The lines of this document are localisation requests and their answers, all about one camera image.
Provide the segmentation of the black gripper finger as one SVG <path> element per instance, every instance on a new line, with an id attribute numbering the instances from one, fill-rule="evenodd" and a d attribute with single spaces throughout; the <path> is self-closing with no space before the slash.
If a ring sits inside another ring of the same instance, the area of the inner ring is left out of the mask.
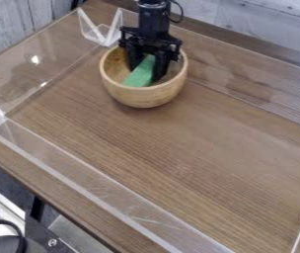
<path id="1" fill-rule="evenodd" d="M 160 50 L 155 53 L 155 64 L 152 68 L 152 81 L 156 82 L 165 75 L 169 62 L 171 53 L 168 51 Z"/>
<path id="2" fill-rule="evenodd" d="M 144 59 L 144 54 L 141 50 L 132 44 L 127 46 L 127 53 L 128 53 L 129 68 L 131 70 L 135 70 L 135 68 L 139 66 L 139 64 Z"/>

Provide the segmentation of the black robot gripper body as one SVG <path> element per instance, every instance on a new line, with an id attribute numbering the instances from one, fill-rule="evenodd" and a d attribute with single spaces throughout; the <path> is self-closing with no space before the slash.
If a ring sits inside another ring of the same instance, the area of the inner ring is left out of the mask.
<path id="1" fill-rule="evenodd" d="M 139 24 L 135 27 L 120 28 L 119 46 L 127 49 L 127 46 L 132 44 L 144 55 L 155 55 L 157 51 L 164 50 L 171 53 L 171 60 L 176 60 L 181 40 L 169 34 L 172 21 L 169 3 L 139 3 Z"/>

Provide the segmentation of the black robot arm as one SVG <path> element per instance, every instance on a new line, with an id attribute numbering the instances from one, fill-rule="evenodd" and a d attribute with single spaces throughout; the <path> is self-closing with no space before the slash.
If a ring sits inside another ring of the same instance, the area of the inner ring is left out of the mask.
<path id="1" fill-rule="evenodd" d="M 151 80 L 157 81 L 168 70 L 169 63 L 180 57 L 181 39 L 169 34 L 171 4 L 175 0 L 139 0 L 139 25 L 123 26 L 119 47 L 127 51 L 128 66 L 135 70 L 147 55 L 153 56 Z"/>

